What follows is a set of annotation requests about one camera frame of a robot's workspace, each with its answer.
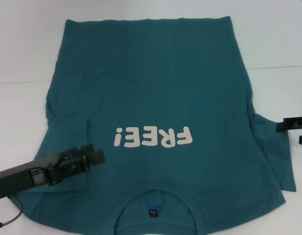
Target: t-shirt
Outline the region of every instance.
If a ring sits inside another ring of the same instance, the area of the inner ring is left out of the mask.
[[[296,190],[288,133],[255,113],[230,17],[67,20],[46,115],[36,158],[87,144],[105,156],[19,194],[28,218],[60,230],[205,235]]]

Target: black cable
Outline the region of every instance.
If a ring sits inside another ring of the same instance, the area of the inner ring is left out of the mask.
[[[15,221],[16,219],[18,219],[18,218],[22,215],[22,213],[24,212],[24,205],[23,205],[23,203],[19,200],[19,198],[18,198],[16,195],[13,195],[12,197],[13,197],[15,200],[17,200],[17,201],[19,202],[20,207],[21,207],[20,212],[18,213],[18,215],[17,215],[15,218],[13,218],[13,219],[7,221],[6,223],[0,223],[0,228],[3,227],[3,226],[9,225],[10,223],[14,222],[14,221]]]

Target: shirt sleeve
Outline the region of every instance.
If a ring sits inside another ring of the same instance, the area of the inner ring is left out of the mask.
[[[281,190],[296,191],[288,132],[276,132],[277,123],[259,114],[250,115],[254,138],[267,158]]]

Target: white table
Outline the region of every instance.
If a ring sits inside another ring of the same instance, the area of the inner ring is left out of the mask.
[[[302,116],[301,0],[0,0],[0,171],[31,161],[46,132],[45,101],[66,19],[99,21],[230,15],[254,106],[273,121]],[[290,131],[297,192],[272,213],[219,235],[302,235],[302,130]],[[0,222],[18,213],[0,200]],[[69,234],[24,215],[0,235]]]

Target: neckline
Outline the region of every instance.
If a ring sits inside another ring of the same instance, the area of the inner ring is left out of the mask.
[[[165,180],[148,180],[129,187],[117,197],[112,206],[107,211],[102,223],[100,233],[104,235],[114,235],[115,225],[123,208],[136,196],[150,190],[161,190],[178,197],[189,208],[196,224],[196,235],[206,235],[211,232],[208,227],[203,211],[194,195],[174,183]]]

